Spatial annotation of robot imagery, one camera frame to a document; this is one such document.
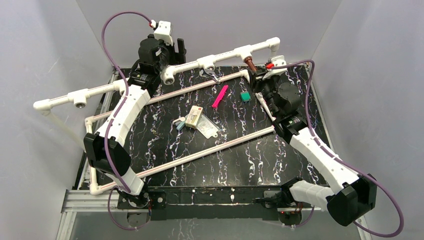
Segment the brown water faucet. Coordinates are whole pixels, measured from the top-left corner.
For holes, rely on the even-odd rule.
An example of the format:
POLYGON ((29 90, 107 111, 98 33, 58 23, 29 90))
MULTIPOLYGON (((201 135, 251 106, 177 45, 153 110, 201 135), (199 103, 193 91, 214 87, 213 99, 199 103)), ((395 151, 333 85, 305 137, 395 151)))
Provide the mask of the brown water faucet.
POLYGON ((243 61, 251 71, 256 72, 258 70, 251 56, 245 57, 243 61))

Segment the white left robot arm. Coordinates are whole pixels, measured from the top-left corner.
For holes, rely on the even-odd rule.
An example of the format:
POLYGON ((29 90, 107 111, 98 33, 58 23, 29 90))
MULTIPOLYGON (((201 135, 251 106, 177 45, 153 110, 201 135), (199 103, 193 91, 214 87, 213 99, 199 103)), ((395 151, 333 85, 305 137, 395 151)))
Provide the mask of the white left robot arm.
POLYGON ((144 181, 131 168, 132 158, 124 148, 125 140, 135 119, 162 82, 161 71, 169 65, 186 63, 186 53, 182 38, 166 45, 163 39, 149 34, 139 44, 138 60, 124 82, 118 104, 104 124, 83 139, 89 165, 113 179, 119 195, 135 208, 146 207, 150 198, 143 191, 144 181))

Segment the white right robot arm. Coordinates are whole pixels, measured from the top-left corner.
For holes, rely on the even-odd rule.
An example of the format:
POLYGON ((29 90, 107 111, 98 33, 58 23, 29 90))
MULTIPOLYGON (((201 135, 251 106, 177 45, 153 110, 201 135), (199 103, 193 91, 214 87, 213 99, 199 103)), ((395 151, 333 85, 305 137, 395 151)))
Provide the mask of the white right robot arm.
POLYGON ((346 227, 375 207, 376 180, 346 166, 317 136, 310 119, 299 112, 302 101, 298 88, 288 82, 278 84, 281 75, 277 71, 283 69, 286 67, 273 63, 249 69, 250 88, 265 101, 277 135, 306 157, 328 185, 312 184, 297 177, 282 185, 276 199, 288 207, 300 202, 317 206, 346 227))

